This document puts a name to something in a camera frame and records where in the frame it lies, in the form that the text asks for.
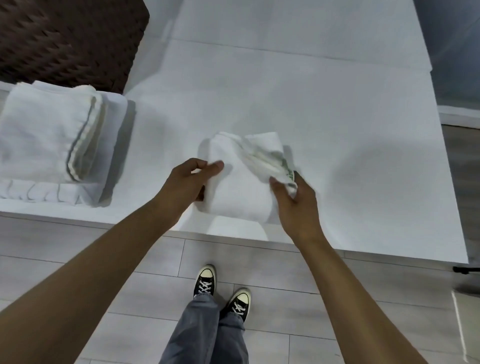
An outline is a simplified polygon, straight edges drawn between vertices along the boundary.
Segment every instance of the folded towel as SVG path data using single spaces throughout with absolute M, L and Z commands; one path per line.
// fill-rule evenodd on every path
M 205 187 L 202 211 L 260 223 L 278 223 L 276 199 L 269 178 L 275 177 L 294 196 L 297 185 L 284 158 L 277 133 L 240 137 L 216 134 L 209 143 L 208 162 L 222 160 L 223 171 Z
M 45 90 L 62 89 L 61 86 L 35 81 L 34 85 Z M 117 136 L 127 108 L 127 100 L 118 94 L 104 95 L 104 107 L 98 129 L 98 148 L 90 173 L 82 182 L 52 183 L 0 178 L 0 198 L 25 202 L 60 202 L 69 205 L 95 206 L 105 187 L 112 162 Z
M 45 89 L 19 83 L 0 114 L 0 177 L 83 180 L 95 156 L 103 100 L 93 87 Z

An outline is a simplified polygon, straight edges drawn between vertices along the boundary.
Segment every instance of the woven basket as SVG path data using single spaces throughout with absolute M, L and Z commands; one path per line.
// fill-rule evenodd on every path
M 148 19 L 142 0 L 0 0 L 0 80 L 121 93 Z

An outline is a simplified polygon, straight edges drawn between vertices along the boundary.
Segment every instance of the jeans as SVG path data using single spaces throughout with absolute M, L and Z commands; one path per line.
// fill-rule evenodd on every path
M 209 293 L 187 305 L 159 364 L 248 364 L 243 320 L 234 312 L 220 318 Z

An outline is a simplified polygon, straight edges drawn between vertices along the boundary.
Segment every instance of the person's left hand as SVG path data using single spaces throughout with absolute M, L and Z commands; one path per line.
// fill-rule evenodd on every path
M 223 167 L 221 160 L 208 165 L 205 160 L 190 158 L 172 169 L 162 189 L 152 200 L 168 229 L 178 222 L 192 202 L 203 200 L 204 185 Z

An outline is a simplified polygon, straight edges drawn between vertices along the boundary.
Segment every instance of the person's left arm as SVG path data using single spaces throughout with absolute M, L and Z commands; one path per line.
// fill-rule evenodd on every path
M 223 166 L 192 158 L 175 167 L 151 201 L 0 312 L 0 363 L 75 362 L 153 243 Z

